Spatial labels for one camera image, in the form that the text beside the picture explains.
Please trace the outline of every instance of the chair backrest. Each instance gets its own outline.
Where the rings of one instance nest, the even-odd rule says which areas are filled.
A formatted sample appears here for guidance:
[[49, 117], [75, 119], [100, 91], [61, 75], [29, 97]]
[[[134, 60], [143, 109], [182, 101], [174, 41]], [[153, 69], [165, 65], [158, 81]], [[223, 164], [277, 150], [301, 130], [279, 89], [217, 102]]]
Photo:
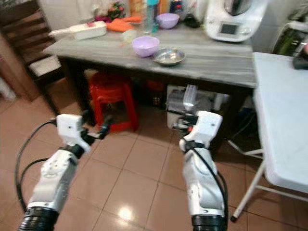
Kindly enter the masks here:
[[54, 43], [35, 0], [0, 9], [0, 32], [25, 65], [48, 57], [42, 51]]

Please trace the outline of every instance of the electrical cord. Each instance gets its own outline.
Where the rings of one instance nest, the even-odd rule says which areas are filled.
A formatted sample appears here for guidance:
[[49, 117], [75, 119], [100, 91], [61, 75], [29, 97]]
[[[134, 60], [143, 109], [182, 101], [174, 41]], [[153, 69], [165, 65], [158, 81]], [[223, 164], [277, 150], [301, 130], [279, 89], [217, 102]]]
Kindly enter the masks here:
[[21, 187], [21, 181], [19, 180], [19, 177], [18, 177], [18, 173], [19, 173], [19, 165], [20, 165], [20, 160], [21, 160], [21, 157], [22, 157], [22, 154], [25, 150], [25, 148], [27, 147], [27, 145], [29, 144], [29, 142], [31, 141], [31, 139], [35, 136], [35, 134], [42, 128], [44, 127], [45, 125], [47, 124], [54, 124], [56, 125], [56, 120], [53, 119], [53, 120], [50, 120], [46, 123], [43, 123], [41, 124], [40, 126], [38, 126], [33, 132], [32, 134], [30, 135], [30, 137], [25, 141], [25, 143], [23, 144], [23, 146], [21, 147], [19, 153], [18, 153], [18, 156], [17, 156], [17, 159], [16, 159], [16, 165], [15, 165], [15, 172], [14, 172], [14, 180], [15, 180], [15, 187], [16, 187], [16, 191], [17, 191], [17, 197], [18, 197], [18, 200], [23, 208], [23, 211], [26, 212], [26, 203], [25, 203], [25, 200], [23, 198], [23, 193], [22, 193], [22, 187]]
[[[181, 119], [183, 120], [182, 116], [177, 119], [177, 124], [179, 124], [179, 121]], [[182, 135], [182, 131], [179, 128], [177, 128], [177, 130], [180, 133], [181, 138], [185, 142], [187, 142], [187, 140], [185, 140], [184, 136]], [[201, 154], [195, 148], [191, 148], [190, 150], [193, 150], [197, 154], [197, 156], [201, 159], [201, 161], [205, 164], [205, 166], [210, 171], [212, 177], [214, 178], [216, 184], [219, 187], [219, 190], [220, 190], [220, 193], [222, 195], [223, 202], [224, 202], [225, 226], [226, 226], [226, 230], [227, 230], [228, 229], [228, 220], [229, 220], [229, 208], [228, 208], [228, 187], [227, 187], [226, 180], [224, 179], [223, 175], [217, 170], [218, 176], [220, 177], [220, 179], [223, 183], [223, 186], [224, 186], [224, 189], [223, 189], [219, 180], [218, 180], [218, 178], [217, 178], [217, 176], [215, 175], [214, 171], [212, 170], [212, 168], [208, 164], [208, 162], [206, 160], [204, 160], [204, 158], [201, 156]]]
[[48, 159], [49, 159], [49, 158], [38, 159], [38, 160], [35, 160], [35, 161], [31, 162], [30, 164], [28, 164], [27, 167], [25, 167], [25, 169], [23, 170], [23, 172], [22, 172], [22, 174], [21, 174], [20, 181], [19, 181], [20, 187], [23, 186], [24, 176], [25, 176], [26, 172], [28, 171], [28, 169], [29, 169], [32, 165], [34, 165], [34, 164], [36, 164], [36, 163], [39, 163], [39, 162], [42, 162], [42, 161], [46, 161], [46, 160], [48, 160]]
[[254, 120], [254, 118], [256, 117], [256, 114], [254, 112], [252, 112], [251, 118], [249, 119], [249, 121], [247, 122], [247, 124], [245, 124], [242, 128], [240, 128], [231, 138], [230, 140], [233, 140], [235, 137], [237, 137], [239, 134], [241, 134]]

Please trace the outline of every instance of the wooden chair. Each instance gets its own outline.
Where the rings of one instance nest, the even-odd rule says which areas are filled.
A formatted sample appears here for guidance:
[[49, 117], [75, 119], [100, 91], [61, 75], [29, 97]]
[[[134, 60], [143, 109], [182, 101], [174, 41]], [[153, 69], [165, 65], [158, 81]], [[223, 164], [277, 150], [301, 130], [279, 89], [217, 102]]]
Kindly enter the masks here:
[[55, 40], [35, 0], [0, 9], [0, 32], [20, 57], [29, 76], [55, 115], [59, 111], [47, 92], [47, 85], [64, 77], [56, 56], [42, 53]]

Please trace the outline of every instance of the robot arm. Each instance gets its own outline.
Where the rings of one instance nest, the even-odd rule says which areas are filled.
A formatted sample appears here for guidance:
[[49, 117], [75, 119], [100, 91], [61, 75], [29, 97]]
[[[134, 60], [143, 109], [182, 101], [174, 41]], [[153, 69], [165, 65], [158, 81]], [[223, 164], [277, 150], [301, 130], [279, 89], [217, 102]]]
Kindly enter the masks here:
[[199, 111], [197, 120], [192, 115], [186, 115], [182, 119], [182, 124], [177, 124], [186, 134], [180, 140], [180, 148], [185, 153], [183, 176], [186, 181], [188, 209], [194, 231], [226, 230], [226, 203], [215, 180], [218, 171], [208, 150], [221, 121], [220, 115]]
[[103, 139], [111, 120], [106, 119], [99, 133], [88, 133], [82, 127], [84, 117], [57, 116], [58, 133], [64, 140], [60, 148], [41, 168], [41, 177], [26, 208], [20, 231], [52, 231], [66, 202], [70, 184], [80, 157], [90, 151], [95, 139]]

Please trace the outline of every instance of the purple bowl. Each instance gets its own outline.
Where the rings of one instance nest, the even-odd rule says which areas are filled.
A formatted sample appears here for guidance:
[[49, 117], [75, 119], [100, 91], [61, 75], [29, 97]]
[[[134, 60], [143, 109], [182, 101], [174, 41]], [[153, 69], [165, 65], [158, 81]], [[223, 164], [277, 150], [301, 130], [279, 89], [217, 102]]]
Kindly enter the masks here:
[[176, 13], [163, 13], [156, 17], [159, 26], [163, 29], [171, 29], [178, 24], [179, 16]]
[[158, 51], [159, 39], [151, 36], [141, 36], [132, 41], [135, 53], [141, 57], [148, 57]]

